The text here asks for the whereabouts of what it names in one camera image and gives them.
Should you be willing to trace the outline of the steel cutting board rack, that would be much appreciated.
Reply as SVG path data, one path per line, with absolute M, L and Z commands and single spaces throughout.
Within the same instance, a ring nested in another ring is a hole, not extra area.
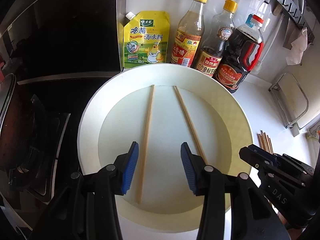
M 278 108 L 283 125 L 296 137 L 302 129 L 299 121 L 309 110 L 309 100 L 296 77 L 283 72 L 268 89 Z

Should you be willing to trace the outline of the white cutting board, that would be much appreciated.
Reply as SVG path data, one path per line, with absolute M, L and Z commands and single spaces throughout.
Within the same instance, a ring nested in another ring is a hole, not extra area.
M 319 119 L 319 66 L 311 64 L 287 66 L 279 84 L 284 94 L 291 120 L 297 120 L 299 128 Z

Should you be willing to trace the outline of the round white tray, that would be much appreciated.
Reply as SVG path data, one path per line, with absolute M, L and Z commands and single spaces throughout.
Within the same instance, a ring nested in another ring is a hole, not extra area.
M 232 176 L 251 168 L 239 158 L 253 135 L 241 106 L 223 86 L 201 72 L 173 64 L 147 64 L 103 84 L 87 104 L 78 130 L 82 172 L 98 172 L 125 153 L 133 141 L 143 145 L 151 86 L 155 85 L 143 196 L 137 204 L 140 172 L 127 194 L 116 197 L 120 217 L 162 233 L 199 227 L 203 198 L 193 195 L 180 157 L 187 142 L 198 153 L 176 96 L 177 86 L 191 116 L 208 164 Z

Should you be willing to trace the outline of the black gas stove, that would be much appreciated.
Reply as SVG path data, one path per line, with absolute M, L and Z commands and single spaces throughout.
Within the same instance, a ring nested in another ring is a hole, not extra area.
M 19 85 L 14 74 L 1 81 L 1 193 L 15 209 L 25 193 L 49 203 L 64 191 L 63 145 L 78 110 L 71 81 Z

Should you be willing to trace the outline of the yellow-cap soy sauce bottle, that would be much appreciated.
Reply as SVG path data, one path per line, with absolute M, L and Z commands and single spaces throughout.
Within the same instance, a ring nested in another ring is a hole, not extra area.
M 225 0 L 223 10 L 212 18 L 209 35 L 202 42 L 193 68 L 212 77 L 223 57 L 225 45 L 235 29 L 233 16 L 238 4 Z

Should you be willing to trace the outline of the large dark soy sauce jug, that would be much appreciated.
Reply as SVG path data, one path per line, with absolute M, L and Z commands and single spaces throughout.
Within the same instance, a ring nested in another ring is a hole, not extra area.
M 264 20 L 257 15 L 238 26 L 228 39 L 223 58 L 213 78 L 230 93 L 235 93 L 242 81 L 257 64 L 263 51 L 261 33 Z

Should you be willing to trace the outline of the hanging white cloth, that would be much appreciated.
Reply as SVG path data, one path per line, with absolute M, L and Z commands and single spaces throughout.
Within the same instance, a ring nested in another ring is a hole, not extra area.
M 287 65 L 297 65 L 301 63 L 304 51 L 308 48 L 308 29 L 304 27 L 298 37 L 291 42 L 292 48 L 286 57 Z

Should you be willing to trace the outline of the yellow seasoning pouch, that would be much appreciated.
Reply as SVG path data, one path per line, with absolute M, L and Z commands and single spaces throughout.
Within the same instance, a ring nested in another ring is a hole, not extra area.
M 144 64 L 165 63 L 170 16 L 165 11 L 128 12 L 123 32 L 123 65 L 131 69 Z

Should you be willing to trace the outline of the yellow-cap vinegar bottle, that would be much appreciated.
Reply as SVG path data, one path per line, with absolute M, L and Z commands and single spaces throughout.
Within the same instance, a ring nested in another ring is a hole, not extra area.
M 191 67 L 204 33 L 204 6 L 207 0 L 193 0 L 181 18 L 171 52 L 170 62 Z

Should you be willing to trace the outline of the wall socket with orange switch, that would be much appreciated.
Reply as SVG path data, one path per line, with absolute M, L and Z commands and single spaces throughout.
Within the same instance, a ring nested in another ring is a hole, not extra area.
M 318 127 L 316 129 L 308 131 L 308 133 L 306 133 L 306 138 L 319 141 L 319 135 L 320 135 L 320 130 Z

